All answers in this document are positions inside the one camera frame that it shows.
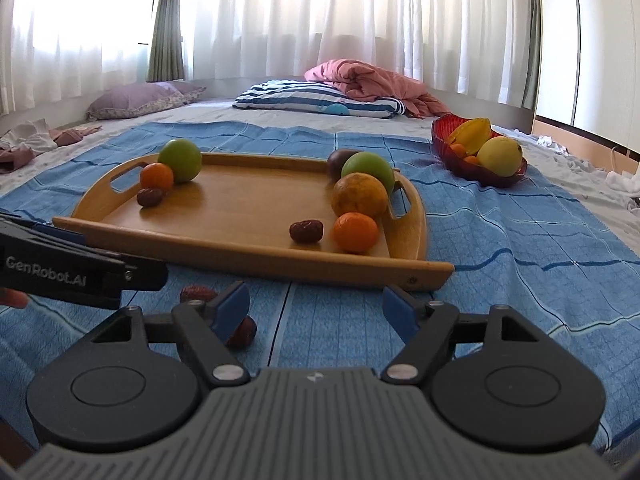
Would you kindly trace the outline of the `person's hand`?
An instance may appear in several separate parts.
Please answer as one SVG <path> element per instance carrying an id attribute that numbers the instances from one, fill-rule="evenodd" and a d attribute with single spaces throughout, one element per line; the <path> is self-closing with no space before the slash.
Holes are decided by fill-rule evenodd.
<path id="1" fill-rule="evenodd" d="M 17 292 L 16 290 L 0 288 L 0 304 L 2 306 L 24 309 L 27 307 L 29 298 L 24 292 Z"/>

